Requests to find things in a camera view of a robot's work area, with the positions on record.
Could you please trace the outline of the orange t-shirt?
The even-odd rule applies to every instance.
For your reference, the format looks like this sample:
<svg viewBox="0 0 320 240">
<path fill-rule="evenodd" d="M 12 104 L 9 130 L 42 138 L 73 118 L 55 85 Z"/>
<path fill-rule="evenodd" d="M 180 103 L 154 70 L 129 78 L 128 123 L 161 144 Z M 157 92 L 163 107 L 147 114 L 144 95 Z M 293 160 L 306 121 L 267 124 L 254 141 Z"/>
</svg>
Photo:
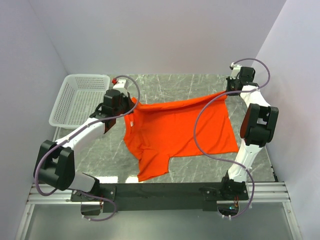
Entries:
<svg viewBox="0 0 320 240">
<path fill-rule="evenodd" d="M 229 119 L 226 96 L 139 103 L 124 117 L 124 142 L 138 160 L 139 182 L 165 175 L 173 157 L 236 153 L 238 145 Z"/>
</svg>

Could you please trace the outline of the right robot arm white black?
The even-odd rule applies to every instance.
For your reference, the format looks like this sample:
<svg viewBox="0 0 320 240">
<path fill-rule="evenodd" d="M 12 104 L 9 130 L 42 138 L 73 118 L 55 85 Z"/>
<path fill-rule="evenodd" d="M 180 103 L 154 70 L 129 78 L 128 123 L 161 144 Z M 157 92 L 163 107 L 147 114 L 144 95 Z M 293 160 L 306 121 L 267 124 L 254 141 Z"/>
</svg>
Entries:
<svg viewBox="0 0 320 240">
<path fill-rule="evenodd" d="M 229 96 L 239 95 L 247 111 L 239 131 L 241 144 L 235 163 L 222 178 L 219 193 L 226 200 L 247 199 L 248 170 L 262 148 L 273 139 L 279 109 L 267 103 L 259 85 L 254 83 L 254 68 L 232 63 L 230 69 L 226 92 Z"/>
</svg>

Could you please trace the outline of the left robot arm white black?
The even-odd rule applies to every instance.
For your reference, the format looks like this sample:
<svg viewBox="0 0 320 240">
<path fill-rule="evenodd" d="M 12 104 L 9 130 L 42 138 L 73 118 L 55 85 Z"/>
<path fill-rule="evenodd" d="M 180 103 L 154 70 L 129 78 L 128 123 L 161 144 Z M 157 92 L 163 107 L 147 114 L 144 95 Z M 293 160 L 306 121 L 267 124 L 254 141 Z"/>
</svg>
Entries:
<svg viewBox="0 0 320 240">
<path fill-rule="evenodd" d="M 37 191 L 45 196 L 39 186 L 45 183 L 55 190 L 82 191 L 88 201 L 96 200 L 100 195 L 100 181 L 77 172 L 75 158 L 83 147 L 106 134 L 118 118 L 132 113 L 136 106 L 125 87 L 113 87 L 105 92 L 103 101 L 80 127 L 57 141 L 44 141 L 33 173 Z"/>
</svg>

